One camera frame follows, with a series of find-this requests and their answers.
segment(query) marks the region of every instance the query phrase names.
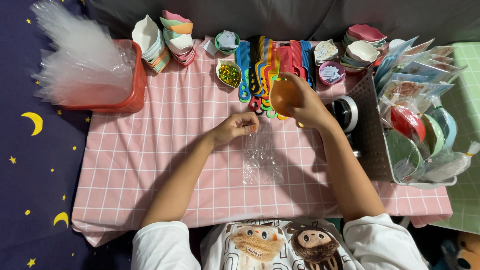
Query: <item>gold foil confetti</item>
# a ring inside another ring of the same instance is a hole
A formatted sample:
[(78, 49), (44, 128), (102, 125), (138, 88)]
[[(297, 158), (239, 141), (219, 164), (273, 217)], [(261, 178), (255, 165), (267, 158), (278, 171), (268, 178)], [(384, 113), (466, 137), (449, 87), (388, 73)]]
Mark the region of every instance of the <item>gold foil confetti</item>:
[(228, 84), (229, 86), (237, 88), (240, 85), (241, 75), (234, 67), (221, 65), (218, 69), (218, 76), (222, 82)]

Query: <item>navy blue fabric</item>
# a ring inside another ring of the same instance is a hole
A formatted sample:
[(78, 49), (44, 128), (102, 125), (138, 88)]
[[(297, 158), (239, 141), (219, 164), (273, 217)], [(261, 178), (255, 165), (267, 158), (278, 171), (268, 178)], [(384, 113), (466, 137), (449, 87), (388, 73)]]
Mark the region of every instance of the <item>navy blue fabric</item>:
[[(33, 96), (40, 88), (31, 77), (40, 71), (40, 49), (51, 49), (30, 10), (34, 2), (0, 1), (0, 266), (130, 269), (134, 232), (93, 248), (72, 230), (74, 193), (91, 112), (66, 111)], [(64, 0), (62, 4), (80, 15), (89, 3), (84, 7), (78, 0)], [(43, 130), (35, 136), (34, 122), (21, 116), (26, 112), (43, 119)], [(55, 217), (63, 212), (68, 227), (64, 221), (54, 226)], [(31, 259), (35, 265), (29, 266)]]

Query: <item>hand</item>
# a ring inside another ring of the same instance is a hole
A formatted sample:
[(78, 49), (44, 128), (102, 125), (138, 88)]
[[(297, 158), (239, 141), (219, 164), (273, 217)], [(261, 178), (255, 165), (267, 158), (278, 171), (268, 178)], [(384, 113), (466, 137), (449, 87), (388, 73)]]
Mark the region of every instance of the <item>hand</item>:
[(234, 114), (223, 121), (216, 128), (209, 131), (205, 138), (214, 146), (230, 142), (238, 136), (256, 133), (260, 122), (254, 112)]
[(317, 129), (337, 123), (305, 79), (288, 72), (282, 72), (278, 77), (289, 80), (300, 95), (301, 107), (287, 107), (288, 113), (295, 120)]

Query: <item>pink checkered tablecloth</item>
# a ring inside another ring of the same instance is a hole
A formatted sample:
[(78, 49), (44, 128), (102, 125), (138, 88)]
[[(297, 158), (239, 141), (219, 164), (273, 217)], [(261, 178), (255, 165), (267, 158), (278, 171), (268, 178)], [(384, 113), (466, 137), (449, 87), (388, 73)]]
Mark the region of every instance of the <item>pink checkered tablecloth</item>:
[[(195, 40), (197, 55), (189, 67), (171, 61), (160, 74), (147, 71), (142, 111), (93, 114), (72, 213), (73, 228), (93, 246), (137, 229), (156, 191), (192, 143), (231, 114), (249, 111), (238, 91), (216, 77), (217, 59), (234, 55), (212, 57), (203, 49), (208, 40)], [(318, 85), (317, 91), (329, 102), (359, 80), (349, 75), (333, 87)], [(297, 128), (293, 119), (260, 120), (272, 126), (284, 183), (243, 184), (245, 138), (217, 147), (182, 219), (188, 227), (269, 217), (340, 217), (318, 132)], [(411, 216), (417, 226), (452, 214), (444, 187), (373, 185), (390, 215)]]

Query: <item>green round bowl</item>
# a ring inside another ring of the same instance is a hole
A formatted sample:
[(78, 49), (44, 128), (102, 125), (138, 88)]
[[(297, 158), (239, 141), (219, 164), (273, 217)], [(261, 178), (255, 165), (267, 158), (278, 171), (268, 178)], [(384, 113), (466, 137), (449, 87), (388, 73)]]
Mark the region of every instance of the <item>green round bowl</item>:
[[(215, 47), (216, 47), (216, 49), (219, 50), (221, 53), (223, 53), (223, 54), (225, 54), (225, 55), (230, 55), (230, 54), (236, 52), (237, 49), (238, 49), (238, 47), (236, 47), (235, 49), (230, 50), (230, 51), (220, 50), (220, 48), (218, 47), (218, 38), (219, 38), (222, 34), (223, 34), (223, 32), (220, 33), (220, 34), (218, 34), (218, 35), (215, 37)], [(239, 37), (239, 35), (237, 35), (237, 33), (234, 33), (234, 34), (235, 34), (235, 45), (240, 45), (240, 37)]]

